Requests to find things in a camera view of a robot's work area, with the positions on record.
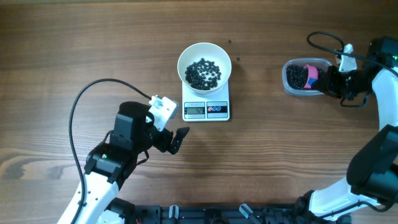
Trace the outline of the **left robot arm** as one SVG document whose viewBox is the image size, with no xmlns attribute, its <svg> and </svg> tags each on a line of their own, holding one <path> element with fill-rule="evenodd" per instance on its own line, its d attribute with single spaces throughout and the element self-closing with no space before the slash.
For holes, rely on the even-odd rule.
<svg viewBox="0 0 398 224">
<path fill-rule="evenodd" d="M 119 106 L 114 128 L 87 156 L 79 185 L 59 223 L 135 223 L 135 206 L 117 198 L 125 180 L 151 147 L 176 154 L 189 128 L 168 131 L 165 125 L 178 103 L 153 97 L 148 105 L 127 101 Z"/>
</svg>

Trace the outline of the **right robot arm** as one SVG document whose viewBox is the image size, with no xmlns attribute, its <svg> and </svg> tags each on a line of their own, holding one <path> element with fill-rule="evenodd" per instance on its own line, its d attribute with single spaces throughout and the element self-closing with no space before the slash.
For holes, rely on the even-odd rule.
<svg viewBox="0 0 398 224">
<path fill-rule="evenodd" d="M 305 88 L 337 98 L 341 106 L 360 93 L 364 104 L 375 95 L 379 132 L 352 158 L 343 179 L 296 200 L 290 210 L 294 223 L 344 223 L 357 209 L 382 213 L 397 203 L 397 40 L 373 39 L 365 57 L 354 55 L 347 45 L 332 52 L 338 66 L 324 73 L 305 66 Z"/>
</svg>

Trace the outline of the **pink scoop blue handle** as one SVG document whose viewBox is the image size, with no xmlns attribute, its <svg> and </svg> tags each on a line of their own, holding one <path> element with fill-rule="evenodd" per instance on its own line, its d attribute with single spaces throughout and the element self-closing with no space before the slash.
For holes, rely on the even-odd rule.
<svg viewBox="0 0 398 224">
<path fill-rule="evenodd" d="M 304 85 L 305 89 L 311 89 L 312 84 L 318 80 L 318 69 L 312 65 L 304 66 L 304 69 L 308 72 L 307 82 Z"/>
</svg>

